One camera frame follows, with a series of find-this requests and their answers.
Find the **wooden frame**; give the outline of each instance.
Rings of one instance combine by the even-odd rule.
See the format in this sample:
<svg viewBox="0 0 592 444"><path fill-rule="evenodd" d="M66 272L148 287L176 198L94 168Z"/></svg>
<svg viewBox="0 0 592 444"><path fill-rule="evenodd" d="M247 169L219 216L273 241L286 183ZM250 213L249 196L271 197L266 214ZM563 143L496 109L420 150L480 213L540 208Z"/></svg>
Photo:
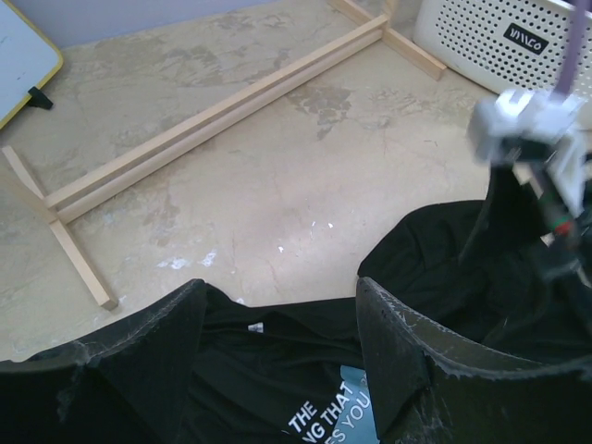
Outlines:
<svg viewBox="0 0 592 444"><path fill-rule="evenodd" d="M117 298L110 293L68 232L69 222L379 40L436 80L446 69L433 56L391 28L399 0L386 0L383 13L376 18L352 0L328 1L358 28L47 196L43 195L14 150L11 147L3 149L20 179L20 182L13 179L2 168L0 179L3 185L49 224L99 305L112 310L117 306Z"/></svg>

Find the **white storage basket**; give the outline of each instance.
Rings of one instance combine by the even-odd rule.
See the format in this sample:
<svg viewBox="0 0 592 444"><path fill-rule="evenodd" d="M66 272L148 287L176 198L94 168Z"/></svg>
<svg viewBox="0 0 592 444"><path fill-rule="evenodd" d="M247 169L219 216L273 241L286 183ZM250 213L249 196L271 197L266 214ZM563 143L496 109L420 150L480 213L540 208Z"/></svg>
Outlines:
<svg viewBox="0 0 592 444"><path fill-rule="evenodd" d="M413 40L448 67L494 93L554 86L572 6L560 0L424 0ZM588 100L580 123L592 129L592 14L587 14L574 92Z"/></svg>

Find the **wall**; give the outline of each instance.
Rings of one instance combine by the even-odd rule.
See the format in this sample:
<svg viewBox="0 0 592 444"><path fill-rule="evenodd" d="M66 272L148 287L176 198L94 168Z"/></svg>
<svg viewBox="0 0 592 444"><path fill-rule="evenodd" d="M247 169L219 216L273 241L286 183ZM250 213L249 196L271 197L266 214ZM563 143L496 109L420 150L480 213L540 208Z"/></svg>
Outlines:
<svg viewBox="0 0 592 444"><path fill-rule="evenodd" d="M57 46L196 19L275 0L11 0Z"/></svg>

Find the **yellow whiteboard frame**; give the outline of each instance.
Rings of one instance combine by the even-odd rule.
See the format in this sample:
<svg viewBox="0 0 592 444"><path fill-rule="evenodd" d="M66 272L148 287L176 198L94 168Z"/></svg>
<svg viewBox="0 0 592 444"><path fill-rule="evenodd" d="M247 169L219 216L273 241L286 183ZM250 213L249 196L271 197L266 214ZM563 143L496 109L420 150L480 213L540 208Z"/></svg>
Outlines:
<svg viewBox="0 0 592 444"><path fill-rule="evenodd" d="M43 35L43 33L39 30L39 28L37 28L35 25L33 25L28 18L26 18L18 9L16 6L12 5L8 0L2 0L10 9L12 9L15 14L17 14L22 21L24 21L29 28L31 28L33 31L35 31L35 33L37 35L39 35L39 37L41 37L57 54L57 65L55 65L51 71L49 71L47 73L47 75L45 77L42 78L42 80L37 83L36 85L34 85L35 87L39 88L40 90L42 89L42 87L45 85L45 83L47 83L52 77L54 77L54 75L57 73L57 71L59 71L63 66L64 66L64 57L62 56L62 53L60 53L59 49L57 49L57 46L55 46L47 37L45 37L45 35ZM8 123L8 120L10 120L12 117L14 117L18 111L20 111L20 109L27 104L27 102L29 102L29 100L31 99L30 96L25 96L20 102L18 102L18 104L12 108L12 111L10 111L6 116L2 117L2 120L0 120L0 130L6 125L6 123Z"/></svg>

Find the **marble floor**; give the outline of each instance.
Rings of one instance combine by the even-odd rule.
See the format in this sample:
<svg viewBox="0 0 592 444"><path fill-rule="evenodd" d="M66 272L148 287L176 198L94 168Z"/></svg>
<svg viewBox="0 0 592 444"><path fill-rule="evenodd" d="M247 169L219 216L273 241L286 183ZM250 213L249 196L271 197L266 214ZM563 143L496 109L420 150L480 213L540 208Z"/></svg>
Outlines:
<svg viewBox="0 0 592 444"><path fill-rule="evenodd" d="M402 29L416 4L403 2ZM353 28L324 1L283 0L69 48L45 89L55 108L25 109L0 144L55 191ZM113 312L44 222L1 191L0 360L108 325L191 278L248 305L352 296L358 264L405 214L485 195L487 170L465 141L485 93L375 43L226 130L71 224L120 299Z"/></svg>

